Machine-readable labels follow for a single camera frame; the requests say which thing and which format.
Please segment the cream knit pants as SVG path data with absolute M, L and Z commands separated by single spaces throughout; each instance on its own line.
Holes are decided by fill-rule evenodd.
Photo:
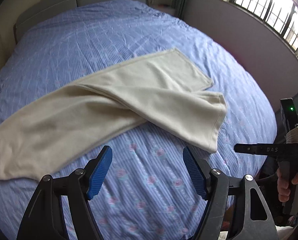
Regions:
M 214 153 L 227 106 L 211 86 L 177 49 L 73 81 L 0 125 L 0 180 L 39 180 L 145 122 Z

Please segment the blue floral bed sheet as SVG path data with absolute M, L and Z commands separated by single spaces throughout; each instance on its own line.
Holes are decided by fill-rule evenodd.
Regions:
M 0 71 L 0 124 L 15 111 L 83 76 L 137 56 L 179 49 L 213 80 L 227 114 L 214 154 L 228 176 L 255 176 L 264 156 L 237 143 L 271 143 L 274 111 L 256 81 L 223 47 L 141 2 L 114 0 L 66 11 L 28 30 Z M 105 239 L 188 239 L 204 212 L 183 162 L 185 142 L 145 123 L 108 142 L 113 161 L 89 203 Z

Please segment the white bedside table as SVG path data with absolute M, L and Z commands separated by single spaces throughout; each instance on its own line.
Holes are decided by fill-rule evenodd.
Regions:
M 167 4 L 158 4 L 158 5 L 155 5 L 154 7 L 155 7 L 155 9 L 157 9 L 161 12 L 164 12 L 166 14 L 169 14 L 171 16 L 174 16 L 176 13 L 176 10 Z

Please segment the cream ribbed wardrobe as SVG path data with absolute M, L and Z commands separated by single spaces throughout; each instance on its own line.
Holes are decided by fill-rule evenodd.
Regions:
M 17 15 L 8 6 L 0 6 L 0 70 L 5 65 L 16 45 L 13 26 Z

